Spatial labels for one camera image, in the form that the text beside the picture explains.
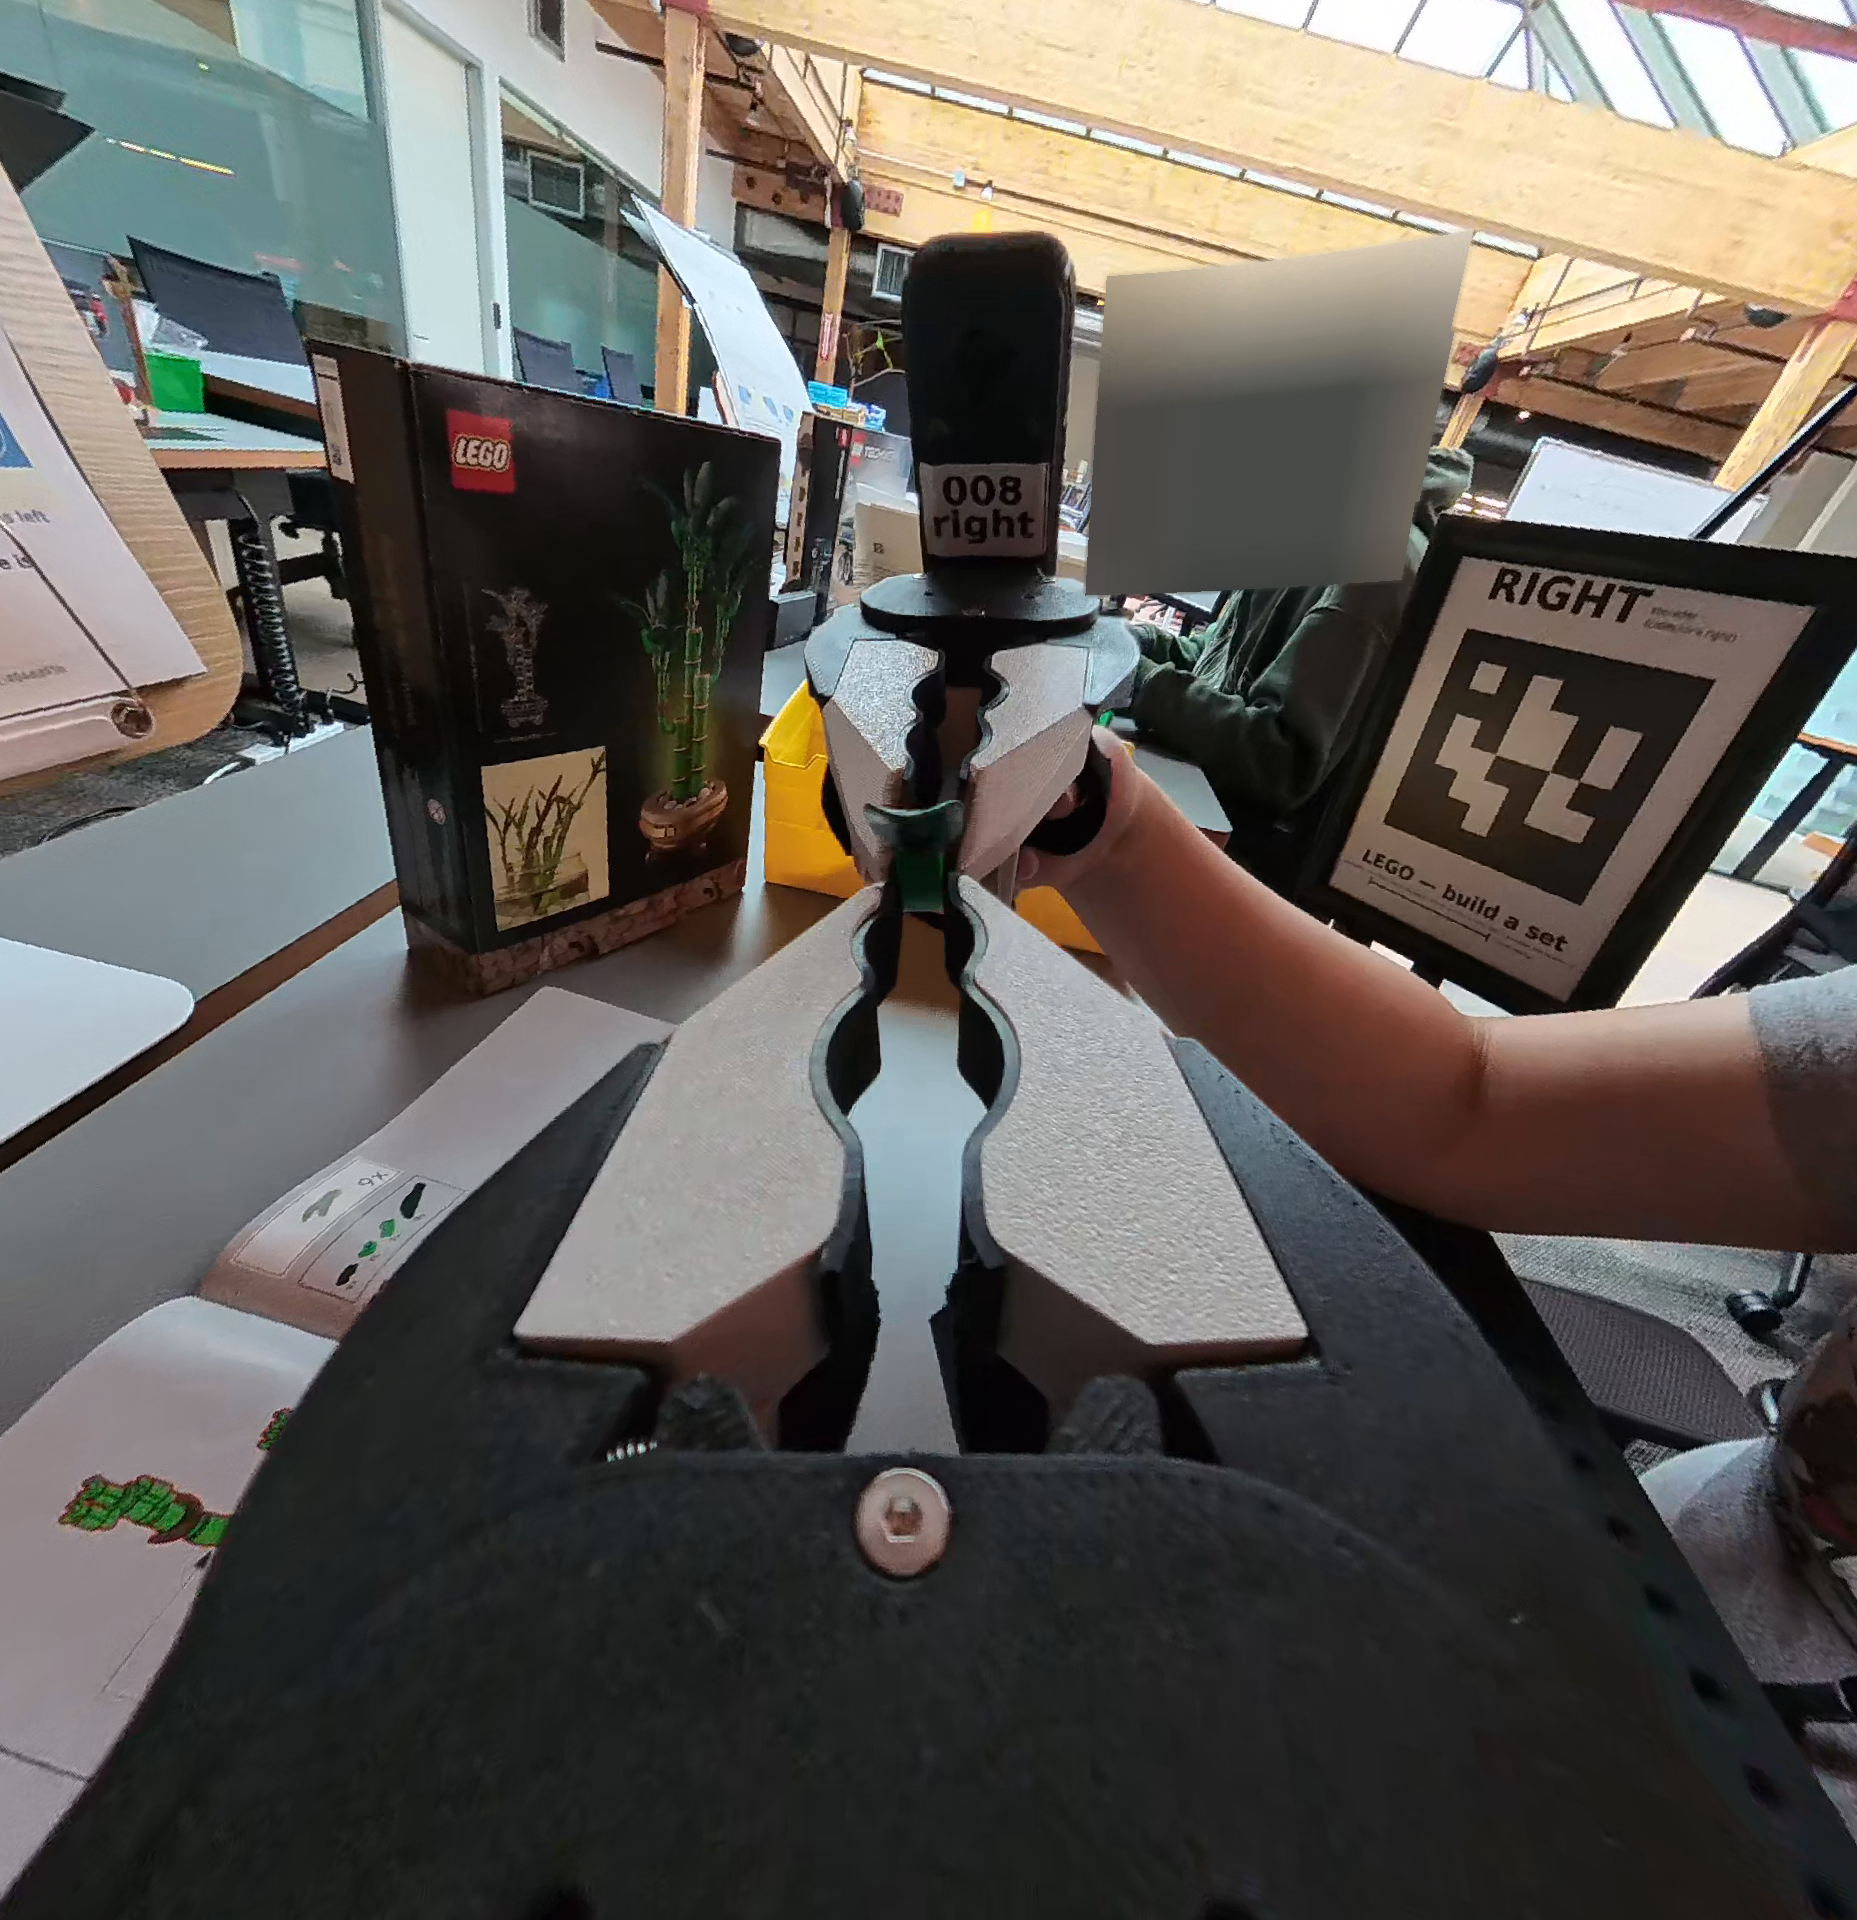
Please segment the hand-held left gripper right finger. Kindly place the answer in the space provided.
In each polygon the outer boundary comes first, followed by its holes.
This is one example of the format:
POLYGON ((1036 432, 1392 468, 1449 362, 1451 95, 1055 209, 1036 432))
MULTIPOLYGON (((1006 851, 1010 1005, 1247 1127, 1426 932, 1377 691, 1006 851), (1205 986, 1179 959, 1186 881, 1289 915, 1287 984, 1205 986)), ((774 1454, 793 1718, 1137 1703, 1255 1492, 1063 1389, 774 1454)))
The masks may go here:
POLYGON ((1091 1380, 1308 1357, 1160 1024, 977 881, 951 883, 945 936, 981 1108, 932 1321, 958 1448, 1038 1452, 1091 1380))

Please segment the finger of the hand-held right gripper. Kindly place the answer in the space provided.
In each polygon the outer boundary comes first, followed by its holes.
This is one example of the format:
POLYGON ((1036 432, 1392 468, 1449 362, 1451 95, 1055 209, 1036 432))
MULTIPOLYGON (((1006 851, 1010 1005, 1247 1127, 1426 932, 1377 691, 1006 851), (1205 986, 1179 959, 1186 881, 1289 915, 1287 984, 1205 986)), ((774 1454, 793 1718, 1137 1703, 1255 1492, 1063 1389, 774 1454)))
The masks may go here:
POLYGON ((994 891, 1048 809, 1072 786, 1089 744, 1084 645, 1034 641, 994 651, 992 691, 960 773, 964 826, 954 868, 994 891))
POLYGON ((815 638, 814 697, 844 849, 865 883, 882 883, 892 845, 873 815, 943 799, 945 655, 901 638, 815 638))

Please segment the person's right forearm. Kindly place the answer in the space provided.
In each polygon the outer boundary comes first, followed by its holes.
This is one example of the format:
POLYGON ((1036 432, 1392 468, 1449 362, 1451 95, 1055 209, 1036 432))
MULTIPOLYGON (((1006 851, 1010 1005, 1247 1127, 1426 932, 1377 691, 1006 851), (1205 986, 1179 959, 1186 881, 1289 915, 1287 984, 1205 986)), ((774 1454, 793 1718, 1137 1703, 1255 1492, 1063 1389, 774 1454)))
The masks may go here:
POLYGON ((1830 1252, 1744 1003, 1474 1020, 1205 841, 1160 1007, 1360 1187, 1476 1229, 1830 1252))

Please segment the small black lego box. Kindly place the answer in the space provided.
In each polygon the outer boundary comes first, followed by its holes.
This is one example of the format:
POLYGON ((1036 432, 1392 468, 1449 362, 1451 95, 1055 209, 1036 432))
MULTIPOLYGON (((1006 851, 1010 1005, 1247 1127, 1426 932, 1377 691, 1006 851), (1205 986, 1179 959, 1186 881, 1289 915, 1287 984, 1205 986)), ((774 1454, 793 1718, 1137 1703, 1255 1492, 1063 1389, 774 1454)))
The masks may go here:
POLYGON ((833 582, 852 603, 867 586, 914 575, 920 567, 911 443, 890 432, 855 428, 844 468, 833 582))

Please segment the black bamboo lego set box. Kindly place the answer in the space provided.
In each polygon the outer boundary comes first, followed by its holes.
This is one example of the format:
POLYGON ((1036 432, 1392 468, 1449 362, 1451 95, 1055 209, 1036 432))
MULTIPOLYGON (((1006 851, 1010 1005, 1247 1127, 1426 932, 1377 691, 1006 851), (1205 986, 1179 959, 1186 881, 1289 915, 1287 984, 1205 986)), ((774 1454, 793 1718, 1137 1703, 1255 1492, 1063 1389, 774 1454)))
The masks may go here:
POLYGON ((732 898, 774 440, 307 348, 406 942, 469 995, 732 898))

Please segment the lego instruction booklet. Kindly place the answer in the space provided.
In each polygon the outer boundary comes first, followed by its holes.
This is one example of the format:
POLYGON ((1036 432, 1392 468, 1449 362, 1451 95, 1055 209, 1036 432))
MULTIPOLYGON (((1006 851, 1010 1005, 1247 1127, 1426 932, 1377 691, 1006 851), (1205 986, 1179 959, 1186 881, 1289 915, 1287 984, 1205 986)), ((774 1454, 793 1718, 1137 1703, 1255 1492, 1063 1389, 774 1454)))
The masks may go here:
POLYGON ((0 1435, 0 1895, 98 1768, 336 1338, 463 1195, 671 1028, 541 990, 410 1106, 247 1210, 176 1300, 0 1435))

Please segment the person's right hand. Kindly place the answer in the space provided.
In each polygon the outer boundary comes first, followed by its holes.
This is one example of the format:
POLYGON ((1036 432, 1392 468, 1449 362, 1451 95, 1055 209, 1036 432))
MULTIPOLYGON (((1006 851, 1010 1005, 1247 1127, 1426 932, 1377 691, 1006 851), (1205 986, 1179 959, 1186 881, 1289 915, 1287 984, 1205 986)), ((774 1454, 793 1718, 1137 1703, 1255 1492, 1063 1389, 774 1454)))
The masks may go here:
POLYGON ((1247 877, 1093 729, 1084 765, 1021 854, 1143 990, 1207 986, 1253 925, 1247 877))

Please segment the yellow plastic bin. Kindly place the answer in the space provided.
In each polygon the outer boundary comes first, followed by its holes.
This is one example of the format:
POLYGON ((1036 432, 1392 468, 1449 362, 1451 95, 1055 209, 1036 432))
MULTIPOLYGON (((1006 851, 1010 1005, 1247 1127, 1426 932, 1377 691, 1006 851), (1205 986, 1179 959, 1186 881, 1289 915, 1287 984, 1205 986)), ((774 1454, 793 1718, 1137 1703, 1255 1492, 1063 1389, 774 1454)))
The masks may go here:
MULTIPOLYGON (((804 681, 796 681, 762 733, 762 754, 764 879, 834 898, 852 896, 863 879, 823 820, 823 716, 804 681)), ((1049 885, 1021 885, 1013 912, 1059 948, 1101 953, 1080 917, 1049 885)))

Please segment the tilted white display board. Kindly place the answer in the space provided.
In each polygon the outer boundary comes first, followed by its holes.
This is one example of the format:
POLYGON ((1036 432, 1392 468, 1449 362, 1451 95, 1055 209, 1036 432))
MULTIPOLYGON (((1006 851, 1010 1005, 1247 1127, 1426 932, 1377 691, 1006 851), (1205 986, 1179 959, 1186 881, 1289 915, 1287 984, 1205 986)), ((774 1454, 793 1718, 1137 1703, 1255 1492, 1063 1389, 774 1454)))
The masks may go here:
POLYGON ((736 426, 770 434, 791 451, 810 409, 808 390, 747 268, 652 204, 640 206, 640 221, 709 341, 736 426))

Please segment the black office chair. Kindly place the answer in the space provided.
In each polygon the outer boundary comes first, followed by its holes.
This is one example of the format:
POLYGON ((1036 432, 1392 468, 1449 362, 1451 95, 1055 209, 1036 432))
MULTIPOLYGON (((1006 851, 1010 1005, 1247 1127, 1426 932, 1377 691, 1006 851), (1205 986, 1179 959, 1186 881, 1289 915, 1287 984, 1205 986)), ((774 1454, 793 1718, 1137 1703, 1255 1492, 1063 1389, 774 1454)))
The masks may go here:
POLYGON ((1801 1258, 1656 1241, 1499 1235, 1603 1425, 1670 1452, 1752 1441, 1793 1355, 1774 1340, 1801 1258))

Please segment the white whiteboard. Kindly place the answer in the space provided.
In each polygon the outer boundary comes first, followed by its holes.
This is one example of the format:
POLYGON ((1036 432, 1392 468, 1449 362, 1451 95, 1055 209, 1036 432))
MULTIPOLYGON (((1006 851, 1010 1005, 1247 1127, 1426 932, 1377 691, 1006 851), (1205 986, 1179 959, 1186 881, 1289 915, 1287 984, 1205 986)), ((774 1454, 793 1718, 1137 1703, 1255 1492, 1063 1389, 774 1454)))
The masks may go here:
POLYGON ((1519 468, 1500 520, 1590 535, 1736 541, 1763 502, 1763 495, 1734 501, 1708 480, 1544 436, 1519 468))

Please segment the white rounded board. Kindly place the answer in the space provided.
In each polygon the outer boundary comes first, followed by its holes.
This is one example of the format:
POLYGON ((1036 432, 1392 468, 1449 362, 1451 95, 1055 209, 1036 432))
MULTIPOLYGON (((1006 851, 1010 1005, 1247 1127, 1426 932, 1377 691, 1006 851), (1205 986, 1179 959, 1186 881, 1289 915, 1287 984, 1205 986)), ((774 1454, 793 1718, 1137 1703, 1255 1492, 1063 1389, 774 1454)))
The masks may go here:
POLYGON ((0 938, 0 1148, 176 1033, 167 976, 0 938))

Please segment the person's grey printed shirt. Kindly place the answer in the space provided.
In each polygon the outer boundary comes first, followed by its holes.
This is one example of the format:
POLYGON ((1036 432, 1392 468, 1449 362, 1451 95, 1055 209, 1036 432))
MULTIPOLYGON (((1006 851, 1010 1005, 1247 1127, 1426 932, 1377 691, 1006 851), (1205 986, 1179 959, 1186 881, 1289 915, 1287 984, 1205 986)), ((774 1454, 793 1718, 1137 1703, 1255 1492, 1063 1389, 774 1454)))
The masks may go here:
MULTIPOLYGON (((1857 967, 1750 995, 1788 1163, 1857 1250, 1857 967)), ((1799 1363, 1778 1427, 1670 1458, 1641 1488, 1765 1684, 1857 1677, 1857 1294, 1799 1363)))

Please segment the white top office desk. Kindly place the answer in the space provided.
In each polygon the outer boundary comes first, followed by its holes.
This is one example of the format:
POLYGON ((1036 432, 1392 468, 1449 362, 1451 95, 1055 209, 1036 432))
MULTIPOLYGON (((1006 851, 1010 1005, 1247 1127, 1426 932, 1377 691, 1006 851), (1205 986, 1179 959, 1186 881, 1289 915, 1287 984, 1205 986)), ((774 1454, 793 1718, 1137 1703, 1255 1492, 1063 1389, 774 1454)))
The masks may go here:
POLYGON ((180 472, 325 472, 319 438, 212 413, 157 411, 142 424, 142 443, 163 474, 180 472))

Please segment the printed instruction sheet on board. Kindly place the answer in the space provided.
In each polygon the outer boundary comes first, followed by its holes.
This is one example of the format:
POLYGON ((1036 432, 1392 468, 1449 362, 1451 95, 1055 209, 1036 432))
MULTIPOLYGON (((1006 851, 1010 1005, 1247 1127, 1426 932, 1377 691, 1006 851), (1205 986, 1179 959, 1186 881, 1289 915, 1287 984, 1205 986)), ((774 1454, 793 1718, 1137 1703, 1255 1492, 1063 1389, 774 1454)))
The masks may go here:
POLYGON ((151 735, 132 748, 0 780, 0 795, 5 795, 41 786, 60 773, 180 748, 207 733, 235 700, 243 651, 205 548, 188 529, 167 478, 142 443, 142 432, 104 369, 98 348, 75 314, 60 276, 52 272, 1 162, 0 314, 75 466, 201 660, 201 674, 191 679, 146 687, 144 697, 155 717, 151 735))

